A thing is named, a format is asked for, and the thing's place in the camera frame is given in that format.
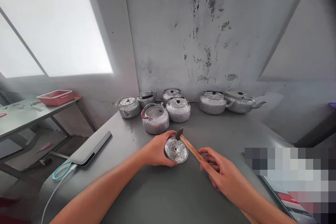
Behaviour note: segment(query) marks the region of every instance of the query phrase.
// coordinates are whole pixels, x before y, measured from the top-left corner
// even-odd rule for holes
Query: white cable
[[[61,181],[60,181],[60,182],[58,183],[58,185],[56,186],[55,190],[52,192],[52,194],[51,194],[51,196],[50,196],[50,198],[49,198],[49,200],[48,200],[48,202],[47,202],[47,204],[46,204],[46,206],[45,206],[45,208],[44,208],[44,211],[43,211],[43,214],[42,214],[42,219],[41,219],[41,224],[43,224],[44,215],[46,214],[45,212],[46,212],[47,207],[48,207],[48,205],[49,205],[49,202],[50,202],[51,198],[54,196],[54,194],[55,194],[57,188],[60,186],[60,184],[62,183],[62,181],[66,178],[66,176],[67,176],[68,174],[70,174],[74,169],[76,169],[76,167],[77,167],[76,164],[73,164],[73,165],[71,166],[71,168],[70,168],[70,170],[68,171],[68,173],[65,174],[65,176],[61,179]]]

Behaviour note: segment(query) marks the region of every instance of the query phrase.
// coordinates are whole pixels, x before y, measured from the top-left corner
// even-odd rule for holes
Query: hammer head
[[[181,128],[176,134],[176,140],[180,140],[180,136],[183,134],[183,128]]]

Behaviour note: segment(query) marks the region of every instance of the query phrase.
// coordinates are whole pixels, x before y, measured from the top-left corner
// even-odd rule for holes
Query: hammer
[[[181,140],[185,146],[195,155],[195,157],[200,162],[204,158],[198,153],[198,151],[189,143],[189,141],[182,135],[183,128],[181,128],[177,134],[176,134],[176,140]],[[245,217],[252,223],[252,224],[259,224],[252,216],[250,216],[248,213],[245,213],[243,210],[241,212],[245,215]]]
[[[198,161],[201,161],[204,158],[201,156],[201,154],[198,153],[198,151],[189,143],[189,141],[182,135],[183,128],[181,128],[176,135],[176,140],[181,140],[185,146],[195,155],[195,157],[198,159]]]

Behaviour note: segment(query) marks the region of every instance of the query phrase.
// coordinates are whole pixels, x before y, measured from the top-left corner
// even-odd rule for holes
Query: hand
[[[175,137],[176,131],[167,131],[161,135],[155,136],[148,144],[141,148],[143,158],[146,165],[165,165],[173,167],[177,165],[175,160],[170,160],[166,158],[165,155],[165,143],[168,138]]]
[[[201,160],[201,171],[206,170],[212,185],[237,207],[247,211],[259,194],[257,190],[230,160],[210,147],[201,148],[198,152],[208,153],[205,161]]]

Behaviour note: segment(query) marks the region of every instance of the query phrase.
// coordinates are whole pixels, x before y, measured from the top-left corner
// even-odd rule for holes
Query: pink basket
[[[56,90],[41,96],[37,96],[45,105],[59,106],[73,100],[74,94],[71,90]]]

